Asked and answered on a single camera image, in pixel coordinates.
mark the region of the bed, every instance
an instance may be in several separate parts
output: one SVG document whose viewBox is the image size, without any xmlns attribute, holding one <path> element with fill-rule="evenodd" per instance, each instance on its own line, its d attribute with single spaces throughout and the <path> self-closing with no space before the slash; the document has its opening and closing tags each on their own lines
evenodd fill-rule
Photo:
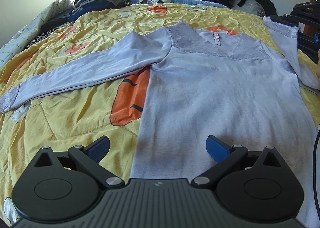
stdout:
<svg viewBox="0 0 320 228">
<path fill-rule="evenodd" d="M 213 3 L 172 2 L 137 4 L 81 16 L 76 22 L 14 55 L 0 69 L 0 95 L 31 76 L 51 71 L 90 52 L 106 50 L 130 31 L 145 35 L 181 20 L 196 29 L 222 29 L 233 34 L 244 32 L 278 50 L 262 19 L 255 15 Z M 316 65 L 301 51 L 299 61 L 316 70 Z M 128 109 L 130 106 L 122 81 L 123 78 L 35 99 L 0 114 L 0 180 L 3 188 L 0 217 L 8 225 L 19 219 L 10 198 L 12 188 L 41 146 L 66 151 L 71 146 L 86 146 L 107 135 L 110 152 L 100 165 L 128 181 L 141 114 L 129 113 L 121 122 L 114 120 L 115 107 Z M 320 97 L 304 88 L 300 88 L 300 92 L 315 124 L 319 125 Z"/>
</svg>

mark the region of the clothing tag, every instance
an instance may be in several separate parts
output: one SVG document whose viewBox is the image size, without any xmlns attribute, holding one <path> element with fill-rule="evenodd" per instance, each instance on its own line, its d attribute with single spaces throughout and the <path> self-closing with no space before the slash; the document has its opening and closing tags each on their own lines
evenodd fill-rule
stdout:
<svg viewBox="0 0 320 228">
<path fill-rule="evenodd" d="M 217 39 L 219 38 L 219 34 L 217 32 L 214 31 L 213 35 L 214 35 L 215 38 L 217 38 Z"/>
<path fill-rule="evenodd" d="M 220 40 L 217 38 L 214 38 L 214 43 L 216 43 L 217 45 L 220 45 Z"/>
</svg>

